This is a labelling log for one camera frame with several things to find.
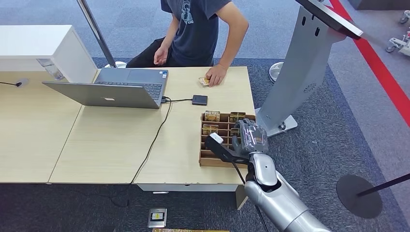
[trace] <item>cardboard compartment organizer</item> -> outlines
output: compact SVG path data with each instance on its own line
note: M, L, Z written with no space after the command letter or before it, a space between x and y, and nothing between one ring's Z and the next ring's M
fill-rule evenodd
M223 139L223 145L227 146L231 150L232 147L232 135L231 129L235 126L234 122L229 122L230 114L220 114L219 122L205 121L205 113L201 115L201 150L199 152L199 165L200 166L209 166L209 167L225 167L233 168L234 166L231 163L222 162L211 150L205 147L205 139L208 135L202 135L202 128L204 124L207 125L218 125L218 135ZM246 115L246 118L250 120L255 120L254 115ZM247 165L237 164L238 168L247 168Z

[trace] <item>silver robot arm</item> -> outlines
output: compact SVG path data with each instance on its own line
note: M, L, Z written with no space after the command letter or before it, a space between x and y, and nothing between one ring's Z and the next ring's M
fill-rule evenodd
M254 174L247 176L245 193L279 231L330 232L309 212L296 190L276 171L270 156L252 153L249 161Z
M281 232L330 232L299 199L299 194L276 171L268 152L266 131L247 118L236 123L240 140L232 137L234 151L223 146L223 139L210 134L205 146L224 162L248 165L245 193L260 207Z

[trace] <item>man's arm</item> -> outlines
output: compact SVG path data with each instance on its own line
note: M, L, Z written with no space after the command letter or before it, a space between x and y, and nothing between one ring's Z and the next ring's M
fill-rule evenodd
M229 25L228 41L219 61L220 65L228 69L241 47L249 23L232 2L222 7L216 14Z
M171 24L169 25L168 32L165 36L164 41L161 44L161 47L168 49L171 46L172 40L174 39L176 31L178 30L178 25L179 25L178 19L175 17L174 14L172 14Z
M216 12L217 16L229 25L228 40L225 51L219 61L219 64L212 67L206 77L209 80L209 86L219 85L226 75L226 71L234 60L241 47L242 41L248 30L249 23L241 14L239 9L229 2Z
M168 49L171 46L172 40L175 37L176 31L178 30L179 21L172 14L172 21L169 25L168 32L161 43L161 46L154 54L154 64L155 65L164 65L168 59Z

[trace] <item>black cable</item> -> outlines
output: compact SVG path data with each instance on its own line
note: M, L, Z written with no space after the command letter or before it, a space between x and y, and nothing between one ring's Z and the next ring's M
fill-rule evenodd
M232 165L235 167L236 172L238 173L239 177L240 177L241 180L242 180L242 183L245 184L245 180L244 180L244 178L243 178L241 172L239 171L238 166L237 166L236 163L234 163L233 161L231 161L231 163L232 163ZM264 220L264 218L263 218L263 216L262 216L261 210L259 209L259 207L258 207L257 205L255 205L255 208L256 208L256 211L257 211L258 214L259 214L259 217L261 218L262 225L264 226L265 231L266 231L266 232L269 232L268 227L266 226L265 220Z
M148 160L149 154L151 153L152 147L154 146L154 143L155 143L155 141L157 140L157 137L158 137L158 134L160 133L161 127L164 125L164 123L165 123L166 120L168 119L169 112L171 111L171 105L172 105L171 102L173 102L173 101L172 101L170 98L168 98L168 97L163 97L163 99L165 99L165 100L166 100L166 99L169 99L169 101L166 101L166 102L170 102L169 107L168 107L167 114L166 114L166 116L165 116L164 121L161 123L160 127L158 128L157 134L155 135L155 138L154 138L154 140L152 141L151 146L149 146L149 149L148 149L148 152L147 152L147 154L146 154L146 156L145 156L145 159L144 159L144 161L141 163L141 165L140 165L140 167L138 168L137 172L135 173L134 178L133 178L132 181L130 182L130 185L131 185L131 184L134 182L134 180L137 178L138 174L139 174L140 171L142 170L142 167L145 165L146 161Z
M269 230L268 230L268 228L267 228L267 226L266 226L265 220L264 220L264 218L262 217L261 210L259 209L259 207L258 207L257 205L255 205L255 208L256 208L256 211L258 211L259 217L260 217L261 220L262 220L262 225L264 226L265 231L266 231L266 232L269 232Z
M96 196L96 197L108 198L114 206L119 207L119 208L125 208L125 207L127 207L127 206L130 205L130 201L129 201L129 200L127 200L127 204L126 204L126 205L120 205L120 204L118 204L117 202L115 202L114 199L113 199L113 198L119 196L121 193L127 191L127 190L128 190L128 187L127 187L126 189L120 191L119 193L117 193L117 194L114 195L114 196L104 195L104 194L99 194L99 193L90 193L90 194L87 194L87 193L83 193L83 192L78 191L78 190L60 188L59 186L57 186L57 187L58 187L60 190L75 192L75 193L81 194L81 195L83 195L83 196L85 196L85 197L94 197L94 196Z
M16 84L13 84L13 83L7 83L7 82L0 82L0 84L5 84L5 85L11 85L11 86L17 86L17 87L19 87L22 83L21 83L21 82L17 82Z
M180 99L180 100L165 100L165 102L182 102L182 101L192 101L193 99Z

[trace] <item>person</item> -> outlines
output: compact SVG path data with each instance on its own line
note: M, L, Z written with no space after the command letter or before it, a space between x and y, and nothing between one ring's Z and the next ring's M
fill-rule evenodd
M161 0L161 9L172 14L164 38L156 39L127 68L209 67L209 86L219 85L235 58L249 24L231 0ZM214 66L219 18L229 26L225 50Z

